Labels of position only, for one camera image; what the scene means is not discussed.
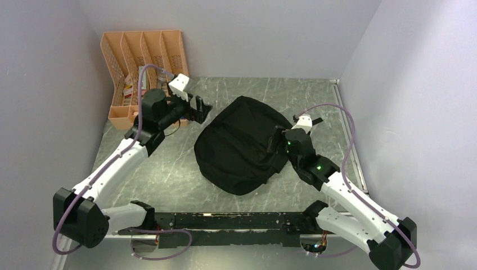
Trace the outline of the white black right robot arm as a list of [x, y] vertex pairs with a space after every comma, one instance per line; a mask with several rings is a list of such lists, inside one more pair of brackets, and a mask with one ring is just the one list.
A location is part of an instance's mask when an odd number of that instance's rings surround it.
[[368, 254], [378, 269], [401, 269], [417, 250], [417, 224], [385, 210], [358, 189], [333, 161], [316, 154], [302, 128], [276, 126], [268, 152], [285, 150], [298, 177], [346, 208], [350, 216], [318, 201], [304, 217], [304, 227], [316, 233], [332, 232]]

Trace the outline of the black student backpack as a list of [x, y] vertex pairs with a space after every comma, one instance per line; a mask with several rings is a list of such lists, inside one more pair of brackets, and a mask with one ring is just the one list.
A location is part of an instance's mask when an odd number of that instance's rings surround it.
[[221, 190], [242, 196], [281, 173], [289, 159], [267, 152], [275, 126], [293, 125], [277, 110], [240, 96], [208, 124], [194, 144], [201, 174]]

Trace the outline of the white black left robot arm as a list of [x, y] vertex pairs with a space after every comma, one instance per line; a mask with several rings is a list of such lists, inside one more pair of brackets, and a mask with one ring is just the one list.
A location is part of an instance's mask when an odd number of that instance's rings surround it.
[[165, 129], [186, 118], [202, 124], [212, 110], [200, 96], [166, 97], [161, 89], [146, 92], [138, 115], [118, 148], [85, 180], [71, 189], [61, 188], [53, 196], [52, 247], [65, 236], [85, 248], [97, 246], [106, 235], [127, 230], [142, 234], [155, 232], [155, 209], [137, 200], [120, 207], [104, 207], [112, 192], [126, 176], [149, 158], [165, 139]]

